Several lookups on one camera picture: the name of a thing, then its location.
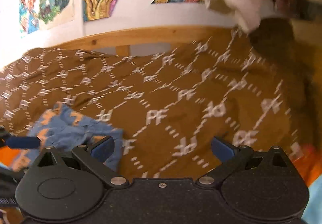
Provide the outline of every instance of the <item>wooden headboard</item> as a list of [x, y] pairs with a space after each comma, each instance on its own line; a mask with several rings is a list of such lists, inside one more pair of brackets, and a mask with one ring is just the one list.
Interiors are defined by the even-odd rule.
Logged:
[[69, 50], [115, 47], [117, 55], [129, 56], [130, 45], [160, 42], [172, 45], [191, 43], [209, 38], [214, 34], [220, 36], [225, 31], [224, 28], [212, 26], [145, 27], [100, 33], [64, 42], [54, 47]]

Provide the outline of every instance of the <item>white wall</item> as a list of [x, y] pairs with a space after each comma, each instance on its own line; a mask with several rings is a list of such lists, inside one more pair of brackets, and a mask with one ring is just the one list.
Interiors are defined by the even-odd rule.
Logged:
[[[75, 20], [50, 30], [20, 38], [19, 0], [0, 0], [0, 67], [35, 47], [49, 47], [87, 35], [134, 27], [161, 25], [213, 25], [231, 27], [235, 22], [198, 3], [151, 4], [153, 0], [119, 0], [110, 18], [83, 23], [83, 0], [74, 0]], [[263, 15], [272, 15], [266, 6]]]

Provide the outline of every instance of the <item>brown fabric with white pattern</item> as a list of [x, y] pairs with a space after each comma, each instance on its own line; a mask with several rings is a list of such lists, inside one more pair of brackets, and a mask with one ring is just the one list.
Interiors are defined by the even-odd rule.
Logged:
[[205, 174], [219, 165], [210, 142], [224, 134], [234, 145], [281, 145], [294, 155], [299, 137], [312, 135], [303, 80], [279, 72], [236, 29], [222, 34], [143, 57], [33, 49], [2, 73], [1, 124], [25, 135], [66, 102], [124, 129], [120, 173], [129, 179]]

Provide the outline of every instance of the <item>blue and orange patterned cloth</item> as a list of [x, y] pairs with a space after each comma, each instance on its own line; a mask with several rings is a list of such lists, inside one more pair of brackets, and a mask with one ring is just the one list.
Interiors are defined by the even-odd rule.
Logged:
[[81, 144], [92, 144], [105, 136], [114, 139], [114, 152], [104, 162], [110, 169], [117, 171], [122, 157], [122, 129], [99, 122], [75, 112], [67, 105], [57, 102], [53, 109], [46, 110], [28, 136], [36, 136], [41, 140], [41, 147], [32, 150], [20, 150], [13, 159], [10, 168], [14, 171], [28, 167], [45, 146], [54, 146], [59, 151], [70, 151]]
[[312, 145], [301, 147], [302, 155], [293, 161], [294, 166], [309, 187], [310, 199], [302, 219], [307, 224], [322, 223], [322, 155]]

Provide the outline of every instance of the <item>pf logo print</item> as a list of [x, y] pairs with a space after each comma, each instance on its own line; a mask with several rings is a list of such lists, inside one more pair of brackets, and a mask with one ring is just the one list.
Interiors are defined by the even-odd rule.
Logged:
[[237, 131], [232, 140], [232, 144], [234, 146], [245, 144], [251, 147], [257, 141], [256, 138], [253, 138], [257, 133], [258, 131]]
[[97, 121], [108, 122], [111, 119], [113, 110], [109, 110], [108, 113], [105, 113], [105, 110], [101, 110], [100, 114], [96, 115], [99, 117]]
[[7, 212], [0, 209], [0, 224], [10, 224], [7, 218]]
[[202, 118], [210, 118], [210, 117], [222, 117], [226, 113], [225, 101], [226, 98], [222, 100], [222, 102], [214, 107], [212, 101], [208, 103], [208, 107], [203, 110], [203, 112], [207, 112]]
[[166, 115], [163, 115], [162, 113], [166, 113], [168, 109], [166, 110], [149, 110], [147, 112], [147, 118], [146, 118], [146, 125], [149, 125], [151, 123], [151, 120], [156, 119], [156, 125], [159, 125], [161, 123], [161, 119], [165, 118]]
[[173, 157], [181, 157], [183, 155], [187, 155], [188, 153], [192, 152], [197, 147], [197, 138], [193, 136], [190, 139], [190, 144], [186, 144], [186, 137], [180, 139], [180, 144], [175, 146], [174, 149], [179, 150], [172, 154]]
[[195, 89], [191, 89], [191, 90], [181, 90], [178, 92], [178, 101], [182, 100], [183, 97], [187, 97], [187, 100], [189, 100], [194, 94]]

